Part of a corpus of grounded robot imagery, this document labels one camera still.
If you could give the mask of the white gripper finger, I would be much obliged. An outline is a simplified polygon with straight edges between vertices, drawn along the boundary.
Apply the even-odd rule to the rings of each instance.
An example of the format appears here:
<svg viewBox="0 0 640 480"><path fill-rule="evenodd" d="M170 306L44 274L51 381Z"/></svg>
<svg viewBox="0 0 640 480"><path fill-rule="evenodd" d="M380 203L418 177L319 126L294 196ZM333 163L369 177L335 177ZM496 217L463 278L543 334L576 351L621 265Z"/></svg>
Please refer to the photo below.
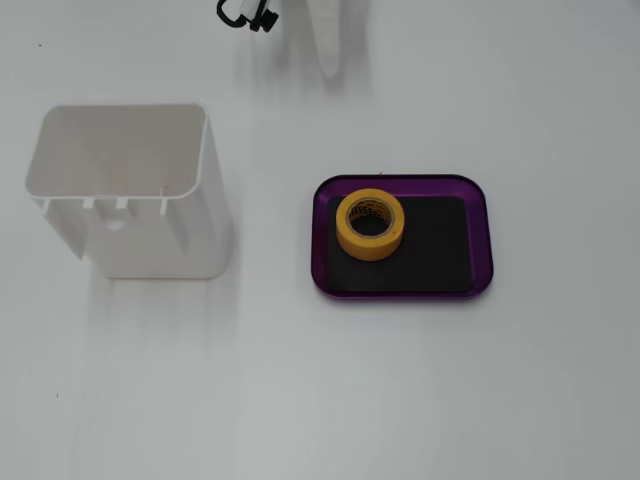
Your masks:
<svg viewBox="0 0 640 480"><path fill-rule="evenodd" d="M322 74L333 79L341 61L341 0L307 0Z"/></svg>

